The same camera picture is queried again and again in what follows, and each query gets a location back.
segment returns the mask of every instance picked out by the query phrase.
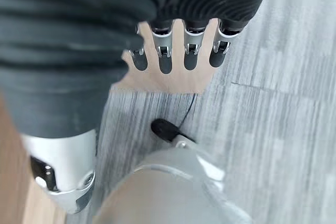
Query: gray carpet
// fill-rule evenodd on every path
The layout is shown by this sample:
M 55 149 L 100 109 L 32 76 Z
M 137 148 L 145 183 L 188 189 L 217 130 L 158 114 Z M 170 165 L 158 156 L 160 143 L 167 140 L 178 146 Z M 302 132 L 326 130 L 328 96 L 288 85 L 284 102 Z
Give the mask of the gray carpet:
M 336 223 L 336 0 L 264 0 L 183 124 L 227 171 L 226 192 L 259 224 Z M 166 147 L 192 95 L 112 93 L 103 117 L 90 223 L 115 184 Z

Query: silver metal part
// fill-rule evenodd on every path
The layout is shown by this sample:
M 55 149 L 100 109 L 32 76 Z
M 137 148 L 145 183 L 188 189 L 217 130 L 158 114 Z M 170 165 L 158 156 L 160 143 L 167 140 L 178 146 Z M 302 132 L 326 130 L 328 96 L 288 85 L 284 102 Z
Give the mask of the silver metal part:
M 47 187 L 49 182 L 43 176 L 36 176 L 36 183 L 67 213 L 82 210 L 95 182 L 96 131 L 65 138 L 22 135 L 22 139 L 30 156 L 45 164 L 41 168 L 52 169 L 55 174 L 53 190 Z
M 136 34 L 140 34 L 140 30 L 139 30 L 139 26 L 136 26 Z M 135 57 L 135 52 L 138 52 L 140 55 L 143 55 L 144 53 L 144 49 L 143 47 L 142 48 L 139 48 L 139 50 L 129 50 L 130 54 L 132 57 Z
M 224 171 L 178 136 L 174 148 L 149 155 L 103 203 L 94 224 L 251 224 L 218 190 Z
M 223 54 L 226 54 L 227 51 L 229 50 L 229 47 L 231 45 L 231 43 L 235 40 L 235 38 L 237 37 L 237 34 L 234 34 L 234 35 L 226 35 L 224 33 L 222 33 L 221 29 L 220 29 L 220 25 L 221 22 L 218 21 L 218 26 L 217 26 L 217 29 L 216 29 L 216 34 L 215 34 L 215 37 L 214 37 L 214 45 L 213 45 L 213 49 L 214 49 L 214 52 L 217 53 L 218 50 L 219 50 L 219 47 L 220 47 L 220 43 L 221 42 L 227 42 L 226 45 L 225 45 L 225 48 L 221 48 L 221 50 L 223 51 Z
M 155 48 L 157 50 L 157 55 L 162 58 L 162 55 L 167 55 L 167 58 L 172 56 L 173 48 L 173 30 L 171 29 L 169 33 L 160 35 L 152 32 Z
M 135 50 L 135 51 L 129 50 L 129 52 L 130 52 L 130 54 L 131 54 L 132 57 L 135 57 L 135 52 L 138 52 L 139 55 L 143 55 L 143 53 L 144 53 L 144 49 L 143 49 L 143 47 L 142 47 L 142 48 L 140 48 L 139 50 Z
M 201 33 L 193 33 L 186 29 L 184 25 L 184 51 L 188 55 L 190 52 L 190 45 L 195 45 L 194 54 L 197 55 L 202 46 L 204 31 Z

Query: metal joint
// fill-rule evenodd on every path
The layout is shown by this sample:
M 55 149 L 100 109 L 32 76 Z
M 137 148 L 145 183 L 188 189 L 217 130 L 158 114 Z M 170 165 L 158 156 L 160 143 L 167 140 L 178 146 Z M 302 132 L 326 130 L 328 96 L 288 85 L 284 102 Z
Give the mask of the metal joint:
M 231 43 L 236 39 L 239 33 L 228 35 L 221 31 L 221 21 L 218 22 L 216 29 L 216 34 L 214 37 L 213 50 L 215 53 L 221 51 L 223 54 L 226 54 L 229 50 Z
M 152 32 L 152 35 L 159 57 L 162 58 L 163 56 L 166 56 L 167 58 L 170 58 L 172 56 L 173 31 L 170 30 L 167 34 L 157 34 Z
M 193 31 L 187 29 L 184 24 L 184 51 L 188 55 L 191 51 L 197 55 L 201 46 L 204 36 L 204 31 Z

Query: wooden floor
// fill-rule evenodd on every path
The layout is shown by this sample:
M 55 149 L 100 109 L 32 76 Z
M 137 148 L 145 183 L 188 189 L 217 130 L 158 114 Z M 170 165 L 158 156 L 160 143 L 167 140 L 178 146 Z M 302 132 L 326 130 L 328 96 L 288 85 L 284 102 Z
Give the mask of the wooden floor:
M 183 130 L 226 169 L 226 192 L 259 224 L 336 223 L 336 0 L 264 0 Z M 112 93 L 100 136 L 90 223 L 115 184 L 165 147 L 150 132 L 179 124 L 192 95 Z

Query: wire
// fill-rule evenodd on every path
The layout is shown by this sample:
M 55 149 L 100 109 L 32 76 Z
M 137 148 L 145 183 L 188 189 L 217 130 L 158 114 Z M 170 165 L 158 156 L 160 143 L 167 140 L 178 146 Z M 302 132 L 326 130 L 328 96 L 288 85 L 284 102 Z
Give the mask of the wire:
M 194 104 L 195 97 L 196 97 L 196 94 L 193 94 L 193 98 L 192 98 L 192 100 L 191 100 L 191 103 L 190 103 L 190 105 L 189 105 L 189 108 L 188 108 L 188 110 L 187 110 L 187 113 L 185 113 L 184 118 L 183 118 L 182 122 L 180 123 L 178 129 L 180 129 L 180 128 L 182 127 L 184 121 L 186 120 L 186 118 L 187 118 L 187 116 L 188 116 L 188 114 L 189 114 L 189 112 L 190 112 L 190 110 L 191 110 L 191 108 L 192 108 L 192 106 L 193 106 L 193 104 Z

